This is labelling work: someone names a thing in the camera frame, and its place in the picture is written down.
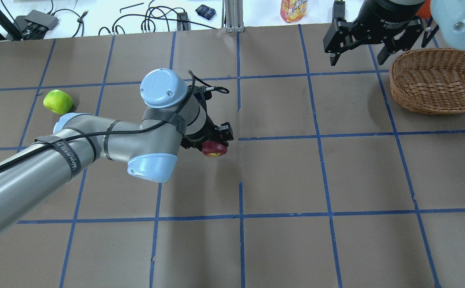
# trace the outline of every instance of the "black cable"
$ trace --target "black cable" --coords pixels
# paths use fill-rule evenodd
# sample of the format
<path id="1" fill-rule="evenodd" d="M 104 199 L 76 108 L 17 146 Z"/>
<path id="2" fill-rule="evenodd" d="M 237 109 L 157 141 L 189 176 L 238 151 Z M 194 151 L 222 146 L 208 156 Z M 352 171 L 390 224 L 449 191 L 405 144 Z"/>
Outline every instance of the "black cable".
<path id="1" fill-rule="evenodd" d="M 115 26 L 115 34 L 119 34 L 119 27 L 122 29 L 122 34 L 126 34 L 126 31 L 124 31 L 124 28 L 121 25 Z"/>
<path id="2" fill-rule="evenodd" d="M 158 9 L 159 11 L 161 11 L 161 13 L 163 14 L 161 17 L 165 17 L 165 20 L 167 22 L 167 30 L 170 32 L 170 26 L 168 24 L 167 13 L 164 13 L 162 9 L 160 9 L 158 7 L 148 8 L 147 11 L 145 11 L 145 19 L 147 19 L 147 17 L 148 17 L 147 13 L 149 13 L 149 18 L 152 17 L 152 13 L 154 12 L 154 9 Z"/>
<path id="3" fill-rule="evenodd" d="M 193 75 L 193 77 L 195 78 L 195 80 L 197 80 L 198 82 L 201 82 L 201 84 L 205 85 L 206 87 L 213 87 L 210 84 L 204 82 L 203 80 L 200 80 L 199 77 L 197 77 L 195 75 Z M 209 90 L 209 91 L 217 91 L 217 92 L 222 93 L 222 94 L 229 94 L 230 93 L 229 89 L 227 89 L 225 87 L 222 87 L 222 86 L 215 86 L 213 90 Z"/>
<path id="4" fill-rule="evenodd" d="M 118 22 L 119 20 L 121 20 L 122 18 L 127 17 L 127 16 L 141 16 L 141 17 L 145 17 L 145 15 L 142 15 L 142 14 L 126 14 L 126 15 L 123 15 L 123 16 L 119 17 L 117 20 L 115 20 L 115 22 L 114 22 L 113 25 L 112 25 L 112 28 L 115 27 L 115 24 L 117 24 L 117 22 Z M 151 16 L 151 17 L 148 17 L 148 18 L 158 19 L 158 20 L 165 20 L 164 18 L 158 18 L 158 17 L 154 17 L 154 16 Z M 188 20 L 179 20 L 179 19 L 167 19 L 167 20 L 169 20 L 169 21 L 183 22 L 183 23 L 192 23 L 192 24 L 204 26 L 204 27 L 211 28 L 211 29 L 216 29 L 215 27 L 211 27 L 211 26 L 208 26 L 208 25 L 205 25 L 205 24 L 200 24 L 200 23 L 193 22 L 193 21 L 188 21 Z"/>
<path id="5" fill-rule="evenodd" d="M 30 152 L 28 152 L 26 154 L 23 154 L 23 155 L 21 155 L 21 156 L 19 156 L 17 158 L 14 158 L 14 159 L 12 159 L 12 160 L 4 163 L 4 164 L 1 164 L 0 165 L 0 173 L 5 171 L 5 170 L 8 170 L 8 169 L 12 168 L 13 166 L 16 166 L 17 164 L 27 160 L 28 158 L 31 158 L 31 157 L 33 157 L 33 156 L 35 156 L 35 155 L 37 155 L 37 154 L 39 154 L 39 153 L 41 153 L 43 151 L 48 150 L 49 148 L 50 148 L 50 146 L 48 146 L 48 145 L 41 146 L 41 147 L 39 147 L 39 148 L 37 148 L 35 150 L 32 150 L 32 151 L 30 151 Z"/>
<path id="6" fill-rule="evenodd" d="M 163 12 L 163 11 L 161 10 L 161 8 L 168 9 L 169 11 L 165 13 L 165 12 Z M 159 11 L 161 11 L 161 13 L 163 13 L 163 16 L 165 16 L 165 20 L 166 20 L 166 22 L 167 22 L 167 29 L 168 29 L 169 32 L 170 32 L 170 26 L 168 25 L 167 15 L 168 15 L 170 12 L 174 12 L 174 13 L 176 13 L 176 20 L 182 20 L 182 19 L 180 18 L 179 14 L 177 13 L 176 9 L 182 9 L 183 12 L 186 12 L 186 10 L 185 10 L 184 8 L 182 8 L 182 7 L 170 8 L 170 7 L 167 7 L 167 6 L 156 6 L 156 7 L 149 7 L 149 8 L 147 9 L 147 11 L 145 12 L 145 16 L 147 16 L 147 13 L 149 13 L 149 10 L 150 10 L 149 16 L 152 16 L 152 12 L 154 11 L 154 9 L 158 9 Z"/>
<path id="7" fill-rule="evenodd" d="M 55 8 L 55 4 L 53 4 L 53 0 L 51 0 L 51 10 L 48 12 L 48 15 L 51 15 L 51 12 Z"/>
<path id="8" fill-rule="evenodd" d="M 9 16 L 10 18 L 12 18 L 12 20 L 15 22 L 15 18 L 12 16 L 12 14 L 10 13 L 10 11 L 8 10 L 7 6 L 5 5 L 5 3 L 3 3 L 3 0 L 1 0 L 2 2 L 2 5 L 3 7 L 5 8 L 5 10 L 7 11 L 7 13 L 9 13 Z"/>
<path id="9" fill-rule="evenodd" d="M 193 93 L 194 93 L 194 90 L 195 90 L 195 80 L 196 80 L 196 76 L 194 75 L 194 73 L 192 73 L 192 71 L 188 71 L 188 73 L 190 73 L 190 75 L 192 75 L 192 85 L 191 85 L 191 88 L 188 89 L 188 92 L 186 93 L 186 96 L 184 98 L 184 100 L 181 102 L 181 104 L 178 106 L 178 108 L 176 109 L 176 111 L 174 111 L 174 113 L 179 113 L 181 112 L 181 110 L 184 108 L 184 106 L 188 103 L 188 101 L 190 100 L 190 98 L 192 97 Z M 146 132 L 149 132 L 149 131 L 152 131 L 154 129 L 157 129 L 161 126 L 163 126 L 164 124 L 166 124 L 167 122 L 164 121 L 164 120 L 161 120 L 160 122 L 158 122 L 157 124 L 154 124 L 148 128 L 145 128 L 145 129 L 141 129 L 141 130 L 123 130 L 123 131 L 102 131 L 102 132 L 94 132 L 94 133 L 85 133 L 85 134 L 80 134 L 80 135 L 75 135 L 75 136 L 71 136 L 71 137 L 67 137 L 67 138 L 64 138 L 64 139 L 60 139 L 59 141 L 72 141 L 72 140 L 76 140 L 76 139 L 81 139 L 81 138 L 87 138 L 87 137 L 93 137 L 93 136 L 103 136 L 103 135 L 132 135 L 132 134 L 141 134 L 141 133 L 146 133 Z M 50 149 L 52 146 L 48 145 L 48 144 L 45 144 L 44 146 L 41 146 L 35 150 L 32 150 L 26 154 L 23 154 L 17 158 L 14 158 L 4 164 L 1 164 L 0 165 L 0 173 L 5 171 L 5 170 L 8 170 L 9 168 L 13 167 L 13 166 L 16 166 L 17 164 L 27 160 L 28 158 L 31 158 L 43 151 L 46 151 L 48 149 Z"/>
<path id="10" fill-rule="evenodd" d="M 152 21 L 151 19 L 147 19 L 147 21 L 152 22 L 152 27 L 153 27 L 153 28 L 152 28 L 152 31 L 153 31 L 153 32 L 156 32 L 156 24 L 154 23 L 154 21 Z M 141 24 L 140 24 L 140 29 L 141 29 L 142 33 L 144 32 L 145 22 L 146 22 L 146 21 L 144 20 L 144 21 L 142 21 Z"/>
<path id="11" fill-rule="evenodd" d="M 428 29 L 432 26 L 432 22 L 433 22 L 433 17 L 430 16 L 430 19 L 428 20 L 427 26 L 425 28 L 425 33 L 423 34 L 423 41 L 421 42 L 421 48 L 425 48 L 439 31 L 439 25 L 436 25 L 435 28 L 433 28 L 430 35 L 428 35 Z"/>
<path id="12" fill-rule="evenodd" d="M 83 36 L 84 32 L 85 32 L 85 23 L 83 22 L 83 18 L 88 14 L 88 10 L 85 10 L 83 12 L 83 14 L 80 16 L 78 13 L 76 13 L 75 11 L 71 10 L 71 9 L 67 9 L 67 8 L 63 8 L 63 9 L 58 9 L 57 11 L 51 13 L 51 15 L 55 16 L 55 14 L 57 12 L 60 12 L 60 11 L 70 11 L 70 12 L 73 12 L 74 14 L 77 15 L 78 19 L 76 20 L 79 24 L 78 24 L 78 29 L 76 30 L 76 32 L 74 33 L 74 35 L 72 35 L 71 38 L 73 37 L 76 37 L 76 35 L 78 34 L 79 32 L 79 29 L 82 28 L 82 31 L 81 31 L 81 36 Z"/>
<path id="13" fill-rule="evenodd" d="M 76 35 L 78 34 L 80 28 L 81 28 L 81 23 L 78 24 L 78 29 L 74 32 L 74 35 L 72 35 L 71 38 L 76 37 Z"/>
<path id="14" fill-rule="evenodd" d="M 10 18 L 12 18 L 12 22 L 13 22 L 14 26 L 20 31 L 21 29 L 19 28 L 19 25 L 18 25 L 17 22 L 15 21 L 15 18 L 12 16 L 12 14 L 10 13 L 10 11 L 7 9 L 7 6 L 5 5 L 5 3 L 3 3 L 3 0 L 1 0 L 1 2 L 2 2 L 2 5 L 3 5 L 3 7 L 5 8 L 5 10 L 7 11 L 7 13 L 9 13 Z"/>
<path id="15" fill-rule="evenodd" d="M 108 31 L 108 34 L 112 34 L 112 31 L 110 31 L 110 29 L 108 29 L 108 27 L 101 27 L 101 29 L 99 29 L 99 32 L 97 33 L 98 36 L 101 36 L 101 31 L 105 29 L 106 31 Z"/>

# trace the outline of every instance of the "metal stand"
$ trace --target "metal stand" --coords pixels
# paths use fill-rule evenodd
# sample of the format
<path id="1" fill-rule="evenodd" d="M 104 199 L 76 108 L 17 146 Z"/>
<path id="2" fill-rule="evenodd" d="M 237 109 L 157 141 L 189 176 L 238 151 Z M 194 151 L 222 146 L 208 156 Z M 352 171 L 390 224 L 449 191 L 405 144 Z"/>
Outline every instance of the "metal stand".
<path id="1" fill-rule="evenodd" d="M 22 40 L 21 31 L 0 10 L 0 25 L 9 33 L 13 40 Z"/>
<path id="2" fill-rule="evenodd" d="M 224 0 L 225 31 L 243 32 L 243 0 Z"/>

